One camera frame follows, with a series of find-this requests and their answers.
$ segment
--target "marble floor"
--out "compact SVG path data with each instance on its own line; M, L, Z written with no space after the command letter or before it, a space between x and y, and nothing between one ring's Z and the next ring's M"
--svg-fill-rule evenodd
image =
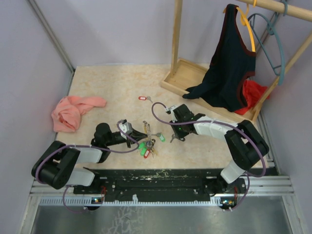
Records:
M230 120L207 110L206 108L185 100L182 97L160 87L170 70L169 65L114 65L82 66L75 72L69 95L100 96L107 100L104 108L93 108L83 115L80 128L75 133L59 133L57 140L66 144L89 145L95 128L106 122L113 132L116 123L127 119L132 127L144 132L143 121L151 125L152 133L162 132L166 138L161 142L156 137L157 155L144 159L139 151L129 154L111 153L101 163L86 163L93 169L153 169L153 168L222 168L231 161L230 151L225 142L209 136L188 135L186 141L174 140L170 143L173 131L170 126L158 122L152 115L151 102L138 100L139 96L150 96L153 102L163 102L167 106L185 103L194 113L203 113L211 118L231 122ZM163 107L156 106L159 118L170 121L170 116ZM113 150L127 151L126 144L110 147Z

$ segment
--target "pink towel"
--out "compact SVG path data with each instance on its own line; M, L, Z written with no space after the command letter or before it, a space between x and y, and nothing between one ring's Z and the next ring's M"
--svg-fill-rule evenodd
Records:
M72 133L80 127L81 115L93 107L104 107L106 100L101 97L67 96L62 98L51 116L54 132Z

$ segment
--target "purple wall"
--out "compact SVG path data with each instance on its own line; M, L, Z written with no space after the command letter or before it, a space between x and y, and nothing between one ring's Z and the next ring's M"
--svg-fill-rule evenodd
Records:
M312 9L312 1L290 1L292 5ZM276 24L288 61L305 38L312 32L312 23L290 16L281 17ZM270 37L266 43L276 64L279 51ZM312 218L312 45L287 73L284 83L275 88L265 101L262 113L269 127L281 172L289 175L306 220ZM275 75L264 53L257 58L256 80L269 85ZM312 223L307 222L312 232Z
M71 74L27 1L0 1L0 229L17 232L31 169L54 139L50 113Z
M37 0L74 66L171 62L174 0ZM233 0L183 1L179 56L210 62L220 38L223 9ZM273 13L250 7L267 17ZM259 21L257 30L263 32ZM246 27L239 26L247 46Z

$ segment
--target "green key tag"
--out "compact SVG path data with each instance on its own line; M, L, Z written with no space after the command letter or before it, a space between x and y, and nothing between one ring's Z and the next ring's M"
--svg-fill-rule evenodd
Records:
M147 148L144 147L144 148L142 149L142 151L141 151L141 156L144 156L144 154L145 154L146 151L147 151Z
M142 149L143 147L145 147L145 142L140 143L140 146L138 147L138 150Z
M166 141L166 139L165 139L165 137L163 136L162 133L160 133L159 139L161 140L161 142L165 142Z

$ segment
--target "white cable clip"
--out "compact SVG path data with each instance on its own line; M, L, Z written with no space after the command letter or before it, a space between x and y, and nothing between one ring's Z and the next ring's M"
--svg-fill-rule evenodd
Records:
M212 125L213 125L214 122L215 122L215 118L211 120L210 125L209 125L209 131L210 131L210 135L211 135L212 137L214 137L214 134L213 134L213 131L211 130L211 127L212 127Z

